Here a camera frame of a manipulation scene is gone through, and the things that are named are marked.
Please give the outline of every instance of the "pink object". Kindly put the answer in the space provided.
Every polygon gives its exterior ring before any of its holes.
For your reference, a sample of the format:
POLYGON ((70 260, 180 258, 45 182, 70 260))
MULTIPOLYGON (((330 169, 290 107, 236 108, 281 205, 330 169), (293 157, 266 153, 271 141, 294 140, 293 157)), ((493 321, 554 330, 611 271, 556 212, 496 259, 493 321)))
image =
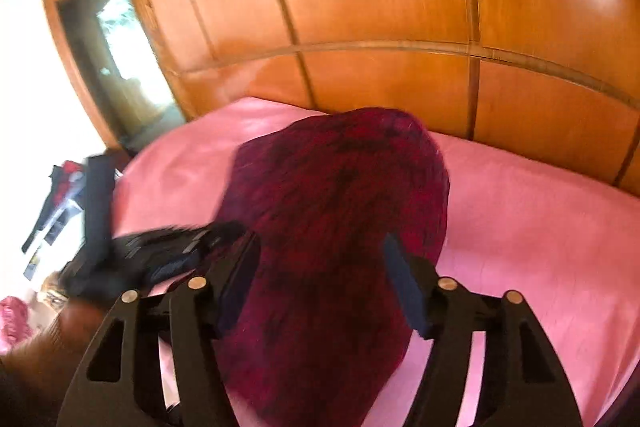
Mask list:
POLYGON ((33 334, 28 318, 29 308, 22 300, 10 296, 0 301, 0 355, 33 334))
MULTIPOLYGON (((146 148, 116 188, 115 232, 202 225, 217 212, 236 148, 317 112, 247 98, 146 148)), ((640 360, 640 200, 579 174, 434 134, 450 175, 449 228, 438 272, 480 293, 521 290, 559 353, 586 427, 640 360)), ((401 426, 430 343, 413 337, 366 427, 401 426)), ((474 338, 458 425, 472 424, 482 335, 474 338)), ((170 360, 163 361, 165 373, 170 360)), ((175 390, 170 378, 166 386, 175 390)), ((242 411, 241 425, 260 422, 242 411)))

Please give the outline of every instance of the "round bolt head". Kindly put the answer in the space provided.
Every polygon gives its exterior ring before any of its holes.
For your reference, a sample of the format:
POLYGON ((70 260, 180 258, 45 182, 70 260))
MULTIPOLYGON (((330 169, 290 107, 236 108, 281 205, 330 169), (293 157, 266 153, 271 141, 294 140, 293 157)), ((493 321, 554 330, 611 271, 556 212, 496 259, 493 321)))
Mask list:
POLYGON ((200 288, 204 288, 207 285, 207 280, 204 277, 193 277, 189 279, 187 286, 192 290, 199 290, 200 288))
POLYGON ((522 293, 516 290, 509 290, 507 292, 507 300, 511 304, 520 304, 522 301, 524 301, 524 297, 522 296, 522 293))
POLYGON ((126 302, 127 304, 129 304, 138 299, 138 292, 136 292, 135 290, 127 290, 122 294, 122 297, 120 297, 120 299, 122 299, 122 302, 126 302))
POLYGON ((441 277, 438 279, 438 286, 443 290, 453 291, 458 287, 458 282, 451 277, 441 277))

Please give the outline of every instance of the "dark red fabric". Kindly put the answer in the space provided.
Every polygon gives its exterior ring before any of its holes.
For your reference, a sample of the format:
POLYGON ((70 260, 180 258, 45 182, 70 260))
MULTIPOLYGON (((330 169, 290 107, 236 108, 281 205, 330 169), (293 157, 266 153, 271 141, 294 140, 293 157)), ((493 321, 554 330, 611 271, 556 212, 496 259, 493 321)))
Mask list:
POLYGON ((226 387, 271 427, 359 426, 408 346, 381 244, 436 262, 447 226, 442 156, 412 116, 314 116, 238 150, 216 219, 259 233, 237 326, 216 345, 226 387))

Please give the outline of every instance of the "pink cloth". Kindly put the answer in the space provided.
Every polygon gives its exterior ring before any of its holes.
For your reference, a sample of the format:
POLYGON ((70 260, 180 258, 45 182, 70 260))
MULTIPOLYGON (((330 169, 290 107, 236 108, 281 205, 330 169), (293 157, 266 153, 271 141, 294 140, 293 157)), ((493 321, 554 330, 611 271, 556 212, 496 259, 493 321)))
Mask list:
MULTIPOLYGON (((208 222, 236 148, 313 114, 248 98, 152 143, 118 182, 116 235, 208 222)), ((511 153, 434 137, 451 181, 438 272, 480 293, 521 290, 559 353, 585 426, 594 425, 640 359, 640 200, 511 153)), ((461 427, 471 425, 478 400, 482 346, 476 334, 461 427)), ((365 426, 402 425, 429 349, 414 335, 365 426)), ((259 424, 232 399, 242 427, 259 424)))
POLYGON ((0 355, 33 334, 28 318, 29 307, 21 299, 10 296, 0 301, 0 355))

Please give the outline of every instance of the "bed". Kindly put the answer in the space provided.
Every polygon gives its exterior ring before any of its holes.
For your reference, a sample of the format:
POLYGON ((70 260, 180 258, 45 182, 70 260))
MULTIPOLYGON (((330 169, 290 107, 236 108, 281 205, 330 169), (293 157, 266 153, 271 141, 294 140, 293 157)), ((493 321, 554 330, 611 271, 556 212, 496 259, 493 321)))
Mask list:
MULTIPOLYGON (((244 98, 156 140, 118 183, 116 235, 208 223, 236 148, 315 114, 244 98)), ((433 136, 451 183, 438 272, 478 293, 522 291, 559 354, 584 424, 595 425, 640 360, 640 200, 477 142, 433 136)), ((459 426, 472 424, 482 346, 476 334, 459 426)), ((402 425, 429 350, 430 343, 412 337, 366 427, 402 425)), ((170 370, 168 362, 166 397, 175 392, 170 370)), ((259 424, 237 397, 232 401, 243 427, 259 424)))

